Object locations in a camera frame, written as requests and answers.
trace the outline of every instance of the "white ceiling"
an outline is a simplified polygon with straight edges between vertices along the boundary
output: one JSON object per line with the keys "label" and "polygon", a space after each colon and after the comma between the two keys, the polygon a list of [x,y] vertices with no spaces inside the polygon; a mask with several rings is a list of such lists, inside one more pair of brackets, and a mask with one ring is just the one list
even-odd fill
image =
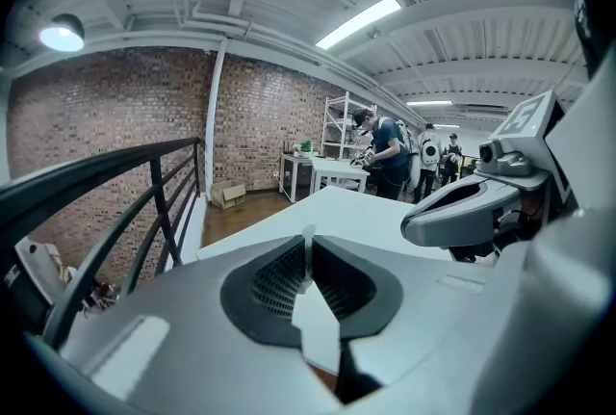
{"label": "white ceiling", "polygon": [[[557,88],[574,101],[586,69],[573,0],[398,0],[402,10],[324,52],[314,44],[380,0],[18,0],[2,66],[15,76],[66,55],[38,41],[59,13],[84,22],[84,53],[135,45],[218,48],[313,74],[408,120],[493,130],[519,101]],[[452,107],[405,107],[451,99]]]}

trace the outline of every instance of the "red brick wall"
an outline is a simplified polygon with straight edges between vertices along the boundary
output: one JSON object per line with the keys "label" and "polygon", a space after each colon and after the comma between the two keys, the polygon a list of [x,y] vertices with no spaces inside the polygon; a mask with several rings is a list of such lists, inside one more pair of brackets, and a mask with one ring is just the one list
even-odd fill
{"label": "red brick wall", "polygon": [[[202,137],[212,64],[212,57],[192,49],[124,49],[62,61],[17,79],[8,116],[11,176],[131,145]],[[167,155],[163,170],[187,155]],[[169,182],[167,196],[188,169]],[[149,167],[133,169],[82,196],[31,237],[55,244],[66,264],[79,266],[101,231],[149,186]],[[181,201],[180,195],[173,208]],[[121,282],[155,216],[150,201],[105,261],[101,278]],[[142,275],[155,269],[161,233]]]}
{"label": "red brick wall", "polygon": [[[192,49],[133,48],[62,61],[19,78],[9,108],[12,177],[130,145],[202,137],[213,64],[214,55]],[[249,191],[276,187],[272,172],[283,142],[321,143],[325,97],[343,94],[278,65],[226,56],[216,114],[215,181],[244,182]],[[167,158],[164,169],[185,156]],[[131,170],[62,210],[33,238],[56,244],[64,261],[78,266],[100,232],[149,184],[147,167]],[[173,189],[171,184],[167,195]],[[103,277],[122,279],[154,216],[151,202],[110,254]],[[152,273],[159,252],[160,235],[145,275]]]}
{"label": "red brick wall", "polygon": [[325,97],[344,91],[279,65],[225,57],[214,134],[214,181],[248,191],[277,187],[283,142],[321,143]]}

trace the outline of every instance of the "metal railing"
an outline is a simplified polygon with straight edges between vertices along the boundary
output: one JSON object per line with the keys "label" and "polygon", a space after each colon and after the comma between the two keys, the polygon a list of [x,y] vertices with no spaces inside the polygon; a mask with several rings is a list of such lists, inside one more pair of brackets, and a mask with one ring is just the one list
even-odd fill
{"label": "metal railing", "polygon": [[[120,297],[126,297],[135,290],[141,268],[159,229],[163,230],[165,244],[158,261],[156,274],[165,270],[169,255],[173,260],[173,267],[182,264],[180,252],[184,244],[193,206],[200,192],[197,176],[198,143],[199,138],[190,138],[124,148],[40,170],[0,187],[0,208],[2,208],[0,212],[0,243],[3,252],[11,252],[22,238],[82,195],[130,169],[147,163],[150,165],[151,187],[102,233],[77,273],[66,286],[60,300],[54,304],[43,331],[43,340],[50,347],[57,349],[64,342],[79,311],[81,302],[90,292],[91,283],[103,261],[122,232],[126,230],[131,221],[152,198],[156,203],[158,216],[152,222],[141,242],[122,285]],[[163,175],[161,157],[191,145],[192,154],[169,173]],[[171,197],[166,200],[165,184],[190,162],[193,163],[193,168],[178,184]],[[193,176],[194,180],[189,186],[173,223],[171,223],[168,211]],[[190,209],[176,244],[175,234],[192,195]]]}

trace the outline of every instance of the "white table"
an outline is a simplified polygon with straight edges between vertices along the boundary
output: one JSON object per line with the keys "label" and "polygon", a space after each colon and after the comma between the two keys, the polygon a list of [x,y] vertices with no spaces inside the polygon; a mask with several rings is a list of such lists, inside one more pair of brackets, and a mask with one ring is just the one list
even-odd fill
{"label": "white table", "polygon": [[285,161],[289,161],[293,164],[293,168],[291,169],[291,194],[289,195],[289,200],[292,203],[295,203],[295,189],[297,187],[297,166],[298,165],[312,165],[311,158],[297,158],[293,155],[280,155],[280,182],[278,183],[278,192],[282,193],[283,183],[285,180]]}
{"label": "white table", "polygon": [[366,179],[368,173],[358,167],[352,167],[349,161],[336,162],[335,160],[326,160],[324,158],[312,159],[312,178],[310,179],[310,194],[318,191],[321,188],[321,178],[331,177],[337,179],[359,179],[359,192],[366,190]]}
{"label": "white table", "polygon": [[[451,261],[447,250],[415,246],[400,233],[402,218],[412,204],[362,195],[328,186],[322,191],[236,234],[202,248],[197,259],[208,259],[239,247],[301,234],[312,223],[317,234],[331,235],[374,246],[383,252]],[[339,324],[319,289],[312,285],[297,296],[293,324],[301,330],[304,357],[311,364],[336,374],[340,357]]]}

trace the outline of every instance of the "person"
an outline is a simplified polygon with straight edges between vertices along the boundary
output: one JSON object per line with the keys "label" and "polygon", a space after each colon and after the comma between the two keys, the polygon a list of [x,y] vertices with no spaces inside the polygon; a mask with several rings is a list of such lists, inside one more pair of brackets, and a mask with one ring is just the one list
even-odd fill
{"label": "person", "polygon": [[449,135],[449,146],[443,151],[443,177],[441,178],[441,186],[447,185],[448,182],[455,182],[458,178],[458,162],[462,160],[462,147],[458,145],[458,135],[451,133]]}
{"label": "person", "polygon": [[425,125],[425,131],[418,138],[420,146],[420,160],[422,171],[420,173],[420,182],[415,188],[413,202],[415,204],[422,200],[422,185],[425,183],[423,197],[428,197],[432,193],[432,184],[434,184],[434,176],[436,168],[443,154],[441,140],[434,132],[434,124],[429,122]]}
{"label": "person", "polygon": [[404,142],[396,122],[392,118],[377,117],[370,109],[357,109],[353,113],[357,126],[372,131],[374,155],[367,157],[364,164],[381,164],[376,195],[387,199],[398,199],[402,186],[408,178],[408,154],[401,144]]}

